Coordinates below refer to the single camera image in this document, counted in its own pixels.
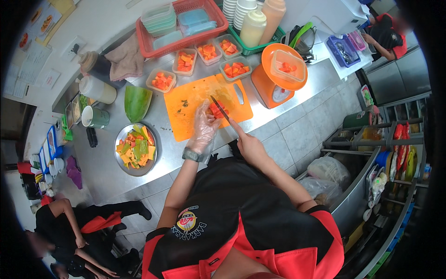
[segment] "paper cup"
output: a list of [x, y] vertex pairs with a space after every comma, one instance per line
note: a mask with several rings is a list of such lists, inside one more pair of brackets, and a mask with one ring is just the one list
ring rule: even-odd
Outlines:
[[85, 127], [104, 128], [108, 125], [110, 115], [105, 110], [86, 106], [82, 111], [82, 125]]

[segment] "orange cutting board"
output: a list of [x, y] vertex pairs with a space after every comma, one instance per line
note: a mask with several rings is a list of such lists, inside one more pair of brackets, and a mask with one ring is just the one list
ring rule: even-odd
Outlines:
[[[237, 84], [243, 93], [244, 103], [240, 104], [234, 89]], [[173, 136], [178, 142], [189, 139], [194, 132], [194, 114], [198, 105], [205, 99], [212, 103], [211, 95], [229, 110], [229, 117], [236, 122], [252, 118], [252, 109], [242, 82], [227, 83], [222, 74], [208, 76], [174, 88], [164, 94], [167, 113], [172, 125]], [[229, 126], [223, 119], [220, 128]]]

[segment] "chopped vegetables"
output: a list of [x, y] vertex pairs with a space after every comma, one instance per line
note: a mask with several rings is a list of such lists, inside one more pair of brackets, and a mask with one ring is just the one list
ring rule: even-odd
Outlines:
[[158, 72], [155, 79], [152, 80], [152, 85], [161, 90], [167, 90], [172, 83], [173, 77], [170, 75], [168, 77], [164, 76], [164, 73]]
[[215, 53], [215, 46], [212, 44], [199, 46], [197, 49], [201, 56], [203, 56], [204, 60], [211, 60], [217, 57], [217, 54]]
[[[220, 105], [220, 107], [222, 107], [224, 112], [226, 112], [226, 114], [229, 115], [229, 111], [227, 109], [225, 109], [225, 107], [222, 104], [222, 102], [220, 102], [218, 100], [217, 103]], [[211, 110], [211, 112], [215, 116], [215, 118], [223, 118], [224, 117], [224, 115], [222, 114], [222, 112], [220, 111], [220, 109], [217, 107], [217, 105], [215, 103], [211, 103], [209, 105], [209, 109]]]
[[237, 52], [239, 52], [237, 50], [237, 46], [234, 45], [233, 43], [231, 43], [230, 41], [224, 39], [220, 44], [220, 47], [222, 48], [222, 50], [224, 51], [224, 53], [226, 55], [233, 55]]
[[232, 66], [230, 66], [229, 64], [224, 65], [223, 70], [224, 70], [226, 76], [228, 78], [232, 79], [232, 78], [234, 78], [236, 76], [239, 76], [241, 74], [249, 72], [249, 66], [245, 66], [241, 62], [234, 62], [232, 64]]
[[116, 152], [124, 162], [124, 166], [139, 169], [149, 160], [153, 160], [156, 151], [154, 144], [155, 141], [146, 126], [140, 128], [134, 125], [133, 130], [127, 133], [127, 137], [119, 140]]
[[186, 52], [180, 51], [178, 53], [177, 71], [189, 72], [190, 70], [192, 70], [194, 59], [195, 54], [187, 54]]
[[297, 66], [296, 65], [290, 66], [287, 62], [283, 62], [282, 68], [279, 68], [279, 70], [285, 73], [291, 73], [297, 70]]

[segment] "stack of bowls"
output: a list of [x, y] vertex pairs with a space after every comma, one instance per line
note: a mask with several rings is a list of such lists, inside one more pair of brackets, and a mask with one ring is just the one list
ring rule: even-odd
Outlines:
[[141, 22], [153, 37], [160, 37], [177, 29], [177, 15], [172, 3], [145, 10]]
[[223, 0], [223, 14], [231, 26], [234, 25], [236, 4], [237, 0]]
[[237, 5], [235, 5], [234, 27], [241, 30], [246, 14], [255, 9], [257, 9], [256, 0], [237, 0]]

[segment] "gloved hand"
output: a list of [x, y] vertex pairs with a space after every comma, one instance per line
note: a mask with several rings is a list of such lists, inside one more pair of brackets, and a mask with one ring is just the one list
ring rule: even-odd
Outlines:
[[186, 144], [198, 154], [203, 154], [206, 147], [212, 142], [221, 123], [221, 119], [216, 119], [214, 115], [207, 113], [210, 104], [211, 102], [206, 99], [197, 107], [194, 118], [194, 135]]

